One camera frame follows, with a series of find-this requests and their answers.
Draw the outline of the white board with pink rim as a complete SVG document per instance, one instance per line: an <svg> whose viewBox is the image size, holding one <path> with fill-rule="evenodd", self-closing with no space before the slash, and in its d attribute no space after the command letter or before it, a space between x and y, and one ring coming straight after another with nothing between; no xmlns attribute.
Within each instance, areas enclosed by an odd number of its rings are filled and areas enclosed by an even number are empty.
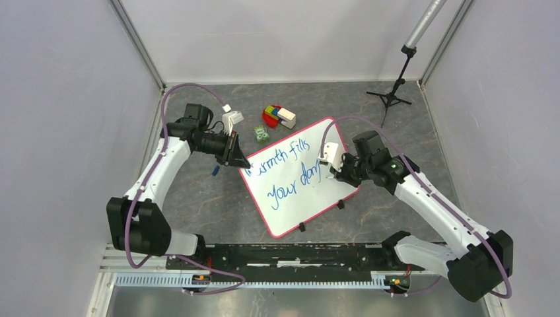
<svg viewBox="0 0 560 317"><path fill-rule="evenodd" d="M322 139L344 144L333 118L326 117L250 155L239 170L251 198L274 238L280 238L359 190L337 180L318 160Z"/></svg>

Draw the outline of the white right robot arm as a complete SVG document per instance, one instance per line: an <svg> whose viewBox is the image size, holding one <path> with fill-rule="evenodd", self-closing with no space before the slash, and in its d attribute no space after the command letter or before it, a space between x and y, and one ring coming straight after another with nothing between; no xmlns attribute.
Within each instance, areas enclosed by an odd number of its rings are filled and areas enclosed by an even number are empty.
<svg viewBox="0 0 560 317"><path fill-rule="evenodd" d="M371 180L411 207L444 240L426 242L399 231L382 242L382 263L389 269L416 265L447 279L464 299L477 302L491 294L511 297L513 239L503 230L491 232L469 218L437 190L405 155L392 156L375 131L353 138L357 151L328 142L320 150L320 164L333 178L355 188Z"/></svg>

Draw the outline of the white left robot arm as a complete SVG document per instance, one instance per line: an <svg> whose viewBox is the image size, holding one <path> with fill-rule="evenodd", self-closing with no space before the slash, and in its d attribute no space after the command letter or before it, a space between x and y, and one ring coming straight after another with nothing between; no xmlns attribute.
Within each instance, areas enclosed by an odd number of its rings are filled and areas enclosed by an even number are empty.
<svg viewBox="0 0 560 317"><path fill-rule="evenodd" d="M187 104L183 117L166 124L156 153L139 179L123 197L111 198L106 206L115 249L149 256L180 254L192 269L206 264L202 236L172 230L162 206L177 172L194 152L212 155L224 166L250 167L233 130L244 117L228 106L225 109L224 129L218 133L211 131L212 111L200 104Z"/></svg>

